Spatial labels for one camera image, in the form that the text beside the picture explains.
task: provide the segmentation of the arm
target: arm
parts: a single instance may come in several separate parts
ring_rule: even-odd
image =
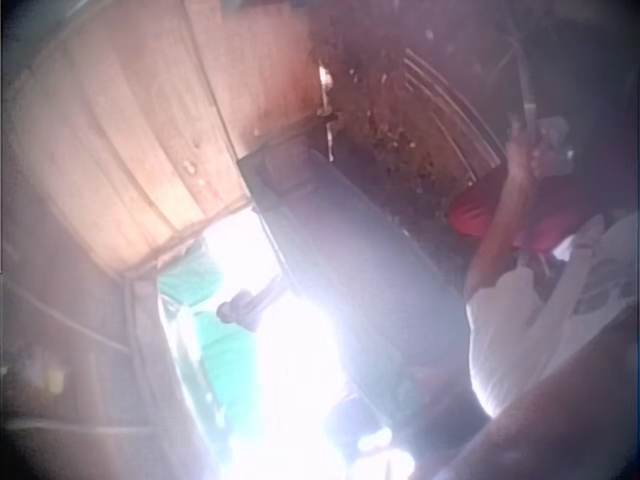
[[[495,285],[504,273],[511,245],[524,223],[535,190],[530,157],[525,133],[518,122],[512,121],[507,144],[509,173],[493,222],[471,261],[464,288],[466,301],[481,288]]]
[[[436,480],[613,478],[638,444],[637,308],[514,401]]]

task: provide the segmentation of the white shirt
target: white shirt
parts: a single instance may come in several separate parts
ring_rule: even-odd
[[[473,389],[495,417],[556,371],[618,313],[637,301],[638,216],[604,233],[591,219],[573,239],[565,270],[549,300],[541,301],[533,272],[518,267],[467,304]]]

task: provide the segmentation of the green object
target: green object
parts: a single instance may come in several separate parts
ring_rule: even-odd
[[[240,437],[252,437],[260,428],[260,395],[255,335],[236,325],[220,322],[215,313],[201,308],[220,292],[224,277],[203,242],[194,245],[158,278],[163,297],[179,307],[191,310],[201,363],[215,398],[224,411],[226,426]],[[202,408],[206,386],[195,381],[194,366],[179,362],[181,378],[192,397],[196,412]],[[211,424],[208,412],[199,414],[201,423]]]

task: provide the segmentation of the red cloth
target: red cloth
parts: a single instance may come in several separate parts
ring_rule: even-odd
[[[449,209],[453,228],[464,235],[482,238],[493,220],[505,165],[500,165],[458,196]],[[513,245],[522,247],[529,229],[529,248],[547,253],[587,220],[590,211],[585,194],[571,175],[547,177],[540,182],[530,213],[530,226],[524,226]]]

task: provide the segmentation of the green fabric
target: green fabric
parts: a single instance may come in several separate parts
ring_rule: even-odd
[[[222,272],[201,243],[158,278],[160,294],[187,307],[212,299],[223,284]],[[224,408],[227,426],[241,437],[253,436],[260,425],[255,335],[223,324],[211,311],[194,312],[193,322],[201,362]],[[187,387],[195,388],[193,382]]]

